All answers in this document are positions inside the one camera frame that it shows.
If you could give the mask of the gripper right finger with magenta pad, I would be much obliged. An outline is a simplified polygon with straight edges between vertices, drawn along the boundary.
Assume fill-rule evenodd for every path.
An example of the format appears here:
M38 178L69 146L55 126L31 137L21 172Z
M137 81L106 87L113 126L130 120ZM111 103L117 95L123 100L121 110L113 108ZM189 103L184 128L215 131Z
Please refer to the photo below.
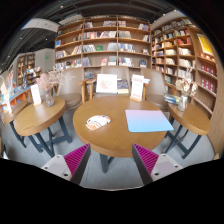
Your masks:
M137 144L132 144L132 155L144 185L182 169L169 155L158 155Z

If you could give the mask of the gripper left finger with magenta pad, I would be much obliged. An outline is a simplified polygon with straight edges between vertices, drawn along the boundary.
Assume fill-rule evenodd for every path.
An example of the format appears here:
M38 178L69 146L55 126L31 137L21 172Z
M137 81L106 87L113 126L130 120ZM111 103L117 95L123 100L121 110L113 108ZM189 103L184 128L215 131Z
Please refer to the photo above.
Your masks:
M65 156L55 155L42 166L42 169L79 185L90 154L90 145L86 144L73 150Z

